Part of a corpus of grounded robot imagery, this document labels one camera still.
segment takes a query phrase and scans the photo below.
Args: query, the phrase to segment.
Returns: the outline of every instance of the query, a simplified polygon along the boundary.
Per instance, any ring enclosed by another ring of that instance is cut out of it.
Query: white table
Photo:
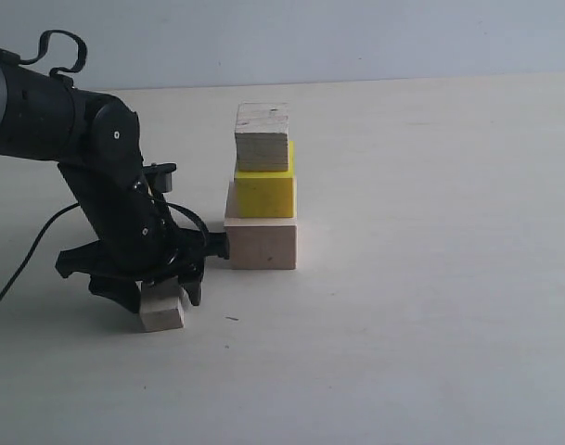
[[[119,95],[212,229],[238,103],[289,102],[299,270],[212,261],[139,334],[55,272],[67,215],[0,306],[0,444],[565,444],[565,73]],[[72,201],[0,158],[0,288]]]

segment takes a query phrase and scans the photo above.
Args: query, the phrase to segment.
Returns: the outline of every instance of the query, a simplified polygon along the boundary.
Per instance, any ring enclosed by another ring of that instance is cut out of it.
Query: small wooden block
[[[183,289],[177,278],[155,286],[142,283],[140,319],[147,332],[180,329],[183,327]]]
[[[241,218],[292,218],[296,207],[294,144],[290,142],[285,172],[235,171],[238,215]]]
[[[240,218],[235,183],[228,187],[225,230],[233,269],[297,267],[297,218]]]
[[[237,166],[242,172],[289,169],[287,104],[241,104],[235,126]]]

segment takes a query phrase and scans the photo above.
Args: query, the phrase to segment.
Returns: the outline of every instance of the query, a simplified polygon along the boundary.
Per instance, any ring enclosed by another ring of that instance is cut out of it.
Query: yellow block
[[[235,171],[238,214],[241,218],[292,218],[296,213],[294,143],[289,141],[285,172]]]

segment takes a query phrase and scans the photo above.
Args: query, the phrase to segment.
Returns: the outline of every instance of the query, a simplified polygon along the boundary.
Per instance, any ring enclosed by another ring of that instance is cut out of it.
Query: block tower
[[[225,230],[233,269],[296,269],[297,182],[287,104],[244,103]]]

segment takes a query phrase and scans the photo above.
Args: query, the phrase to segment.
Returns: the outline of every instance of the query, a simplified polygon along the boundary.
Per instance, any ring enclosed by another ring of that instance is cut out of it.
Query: robotic arm
[[[54,33],[76,42],[76,64],[49,76],[23,68],[45,56]],[[98,241],[59,254],[62,277],[87,273],[91,293],[137,313],[137,282],[177,276],[197,306],[206,257],[228,259],[226,235],[210,233],[195,213],[166,202],[176,166],[143,166],[136,113],[115,96],[74,88],[61,74],[79,72],[86,55],[84,41],[61,30],[42,34],[35,59],[0,48],[0,155],[57,162],[93,226]],[[170,208],[198,230],[178,227]]]

